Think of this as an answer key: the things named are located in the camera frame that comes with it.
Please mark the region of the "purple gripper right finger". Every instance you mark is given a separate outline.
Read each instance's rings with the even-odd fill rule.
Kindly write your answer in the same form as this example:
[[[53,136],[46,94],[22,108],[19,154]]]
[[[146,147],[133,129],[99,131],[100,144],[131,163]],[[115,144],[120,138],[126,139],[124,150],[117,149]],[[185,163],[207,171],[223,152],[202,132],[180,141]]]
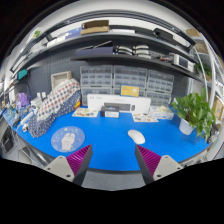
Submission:
[[[153,151],[135,146],[135,156],[145,184],[150,184],[182,169],[169,155],[159,156]]]

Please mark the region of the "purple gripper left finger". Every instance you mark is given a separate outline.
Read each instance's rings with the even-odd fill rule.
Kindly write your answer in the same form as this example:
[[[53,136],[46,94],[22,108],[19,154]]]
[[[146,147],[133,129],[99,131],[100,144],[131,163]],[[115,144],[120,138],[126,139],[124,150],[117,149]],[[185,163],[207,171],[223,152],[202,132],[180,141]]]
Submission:
[[[81,186],[92,155],[92,145],[88,145],[67,157],[58,156],[44,170]]]

